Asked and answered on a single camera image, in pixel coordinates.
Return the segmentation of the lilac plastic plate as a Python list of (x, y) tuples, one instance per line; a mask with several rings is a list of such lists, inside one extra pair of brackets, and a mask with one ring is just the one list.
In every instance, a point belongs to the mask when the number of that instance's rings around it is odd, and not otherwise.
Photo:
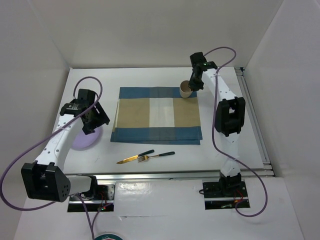
[(82, 151), (94, 145), (102, 134), (102, 128), (98, 127), (93, 133), (85, 134), (82, 130), (77, 134), (75, 140), (72, 143), (71, 148), (73, 150)]

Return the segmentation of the beige plastic cup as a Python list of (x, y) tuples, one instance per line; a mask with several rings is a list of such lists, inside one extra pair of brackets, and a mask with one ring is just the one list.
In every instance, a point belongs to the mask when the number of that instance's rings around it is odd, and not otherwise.
[(185, 98), (189, 98), (192, 93), (193, 91), (189, 87), (189, 81), (188, 80), (182, 81), (179, 86), (180, 96), (185, 99)]

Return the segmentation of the blue and beige cloth placemat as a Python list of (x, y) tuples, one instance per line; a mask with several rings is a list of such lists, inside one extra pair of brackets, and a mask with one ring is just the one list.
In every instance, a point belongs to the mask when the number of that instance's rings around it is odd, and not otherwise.
[(197, 93), (179, 87), (121, 87), (110, 140), (151, 145), (200, 145)]

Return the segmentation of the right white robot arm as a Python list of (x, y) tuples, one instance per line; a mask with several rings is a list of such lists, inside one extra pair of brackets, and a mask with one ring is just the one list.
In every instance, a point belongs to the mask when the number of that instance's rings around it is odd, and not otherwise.
[(217, 191), (229, 197), (235, 195), (242, 184), (238, 140), (245, 123), (246, 101), (232, 92), (220, 76), (221, 68), (208, 61), (203, 52), (193, 53), (190, 62), (190, 90), (197, 92), (207, 86), (214, 97), (212, 143), (215, 150), (224, 156)]

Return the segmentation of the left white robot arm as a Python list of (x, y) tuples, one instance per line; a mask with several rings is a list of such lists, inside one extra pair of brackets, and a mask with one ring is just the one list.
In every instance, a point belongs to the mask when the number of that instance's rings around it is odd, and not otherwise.
[(60, 110), (57, 134), (52, 136), (33, 163), (25, 163), (21, 175), (30, 199), (64, 202), (68, 196), (82, 194), (86, 199), (97, 197), (97, 178), (87, 174), (66, 176), (64, 165), (70, 149), (82, 150), (91, 146), (100, 136), (102, 125), (109, 117), (96, 93), (80, 89), (76, 99)]

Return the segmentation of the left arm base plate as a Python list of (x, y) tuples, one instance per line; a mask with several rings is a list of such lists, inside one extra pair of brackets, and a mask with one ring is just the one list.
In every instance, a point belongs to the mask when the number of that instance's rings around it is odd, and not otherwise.
[[(92, 195), (81, 193), (81, 199), (86, 205), (89, 213), (93, 212), (113, 212), (115, 208), (114, 199), (116, 185), (114, 183), (99, 184)], [(68, 213), (83, 213), (85, 211), (81, 200), (72, 196), (68, 202)]]

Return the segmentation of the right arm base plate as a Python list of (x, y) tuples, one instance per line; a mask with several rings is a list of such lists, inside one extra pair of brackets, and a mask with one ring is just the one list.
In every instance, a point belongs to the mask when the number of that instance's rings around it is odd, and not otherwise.
[(222, 190), (218, 182), (203, 182), (202, 189), (198, 191), (204, 196), (206, 210), (250, 208), (250, 201), (244, 181), (235, 188)]

